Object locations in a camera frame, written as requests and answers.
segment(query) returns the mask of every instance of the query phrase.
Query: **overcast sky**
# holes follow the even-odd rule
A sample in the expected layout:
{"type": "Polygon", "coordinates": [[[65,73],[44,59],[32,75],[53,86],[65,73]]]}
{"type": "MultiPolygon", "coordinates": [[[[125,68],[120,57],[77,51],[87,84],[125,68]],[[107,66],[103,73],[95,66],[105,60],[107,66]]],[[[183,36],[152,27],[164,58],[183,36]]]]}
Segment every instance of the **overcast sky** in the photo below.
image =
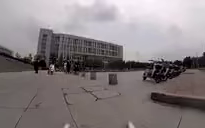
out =
{"type": "Polygon", "coordinates": [[[114,42],[124,59],[205,50],[205,0],[0,0],[0,44],[36,53],[39,28],[114,42]]]}

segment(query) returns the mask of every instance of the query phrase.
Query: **distant building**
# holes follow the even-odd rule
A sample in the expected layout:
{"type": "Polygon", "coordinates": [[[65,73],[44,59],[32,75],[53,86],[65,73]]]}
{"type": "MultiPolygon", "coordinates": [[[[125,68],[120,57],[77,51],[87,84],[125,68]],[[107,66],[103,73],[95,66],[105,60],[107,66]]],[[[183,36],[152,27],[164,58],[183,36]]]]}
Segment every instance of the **distant building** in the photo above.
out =
{"type": "Polygon", "coordinates": [[[123,46],[75,35],[53,33],[50,29],[40,29],[37,54],[45,58],[47,65],[53,58],[60,57],[78,61],[114,61],[123,59],[123,46]]]}
{"type": "Polygon", "coordinates": [[[3,53],[3,54],[6,54],[6,55],[9,55],[9,56],[13,56],[13,51],[0,45],[0,53],[3,53]]]}

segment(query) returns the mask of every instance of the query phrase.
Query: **curb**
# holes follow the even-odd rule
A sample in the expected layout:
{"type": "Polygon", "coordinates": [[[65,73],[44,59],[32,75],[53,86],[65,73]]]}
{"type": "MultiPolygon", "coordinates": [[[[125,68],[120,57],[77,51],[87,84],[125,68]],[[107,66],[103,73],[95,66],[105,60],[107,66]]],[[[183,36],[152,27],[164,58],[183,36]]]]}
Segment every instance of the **curb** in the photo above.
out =
{"type": "Polygon", "coordinates": [[[164,92],[151,92],[153,101],[180,105],[184,107],[193,107],[205,109],[205,97],[177,95],[164,92]]]}

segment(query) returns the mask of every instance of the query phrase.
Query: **multi-story building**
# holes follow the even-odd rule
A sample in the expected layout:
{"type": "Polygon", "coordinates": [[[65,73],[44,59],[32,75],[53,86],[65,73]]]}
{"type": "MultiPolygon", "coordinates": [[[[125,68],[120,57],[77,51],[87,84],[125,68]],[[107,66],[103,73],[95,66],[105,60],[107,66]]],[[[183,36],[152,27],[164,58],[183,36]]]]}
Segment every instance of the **multi-story building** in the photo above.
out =
{"type": "Polygon", "coordinates": [[[3,54],[6,54],[6,55],[9,55],[9,56],[13,56],[13,51],[0,45],[0,53],[3,53],[3,54]]]}
{"type": "Polygon", "coordinates": [[[37,54],[45,57],[47,65],[52,58],[60,57],[65,60],[97,59],[109,62],[123,59],[123,46],[40,29],[37,54]]]}

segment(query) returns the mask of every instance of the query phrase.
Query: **stone pavement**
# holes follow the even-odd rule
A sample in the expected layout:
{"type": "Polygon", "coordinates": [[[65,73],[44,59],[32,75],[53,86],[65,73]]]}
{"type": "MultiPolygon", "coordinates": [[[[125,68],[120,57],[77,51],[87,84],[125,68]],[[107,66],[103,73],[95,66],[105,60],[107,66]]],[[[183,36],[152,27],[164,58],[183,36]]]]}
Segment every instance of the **stone pavement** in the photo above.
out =
{"type": "Polygon", "coordinates": [[[129,120],[136,128],[177,128],[179,122],[179,128],[205,127],[205,112],[150,100],[150,92],[162,90],[163,83],[142,81],[142,72],[117,74],[119,84],[108,86],[108,73],[98,73],[95,81],[88,74],[0,73],[0,128],[62,128],[65,123],[125,128],[129,120]]]}
{"type": "Polygon", "coordinates": [[[168,93],[205,97],[205,72],[188,70],[163,86],[168,93]]]}

